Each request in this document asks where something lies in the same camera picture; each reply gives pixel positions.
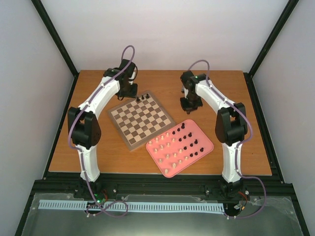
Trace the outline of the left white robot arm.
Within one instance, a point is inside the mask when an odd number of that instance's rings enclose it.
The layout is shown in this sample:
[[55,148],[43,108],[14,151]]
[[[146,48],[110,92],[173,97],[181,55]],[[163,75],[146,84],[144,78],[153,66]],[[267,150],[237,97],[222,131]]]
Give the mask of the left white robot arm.
[[77,108],[70,107],[67,112],[67,142],[78,152],[80,177],[88,182],[85,192],[92,198],[102,194],[102,185],[96,181],[100,175],[96,156],[96,146],[101,138],[98,118],[113,96],[119,99],[137,96],[138,85],[133,82],[136,76],[135,63],[122,59],[119,67],[104,72],[101,82],[86,101]]

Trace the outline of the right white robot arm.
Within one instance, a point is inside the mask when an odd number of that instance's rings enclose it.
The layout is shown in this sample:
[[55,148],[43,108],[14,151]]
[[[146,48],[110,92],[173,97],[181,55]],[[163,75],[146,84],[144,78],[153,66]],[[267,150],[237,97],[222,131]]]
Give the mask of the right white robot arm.
[[228,183],[239,181],[242,177],[241,148],[251,127],[245,105],[226,98],[206,74],[196,76],[188,70],[181,75],[180,80],[184,93],[180,103],[187,114],[202,107],[202,100],[216,113],[215,134],[223,150],[222,177]]

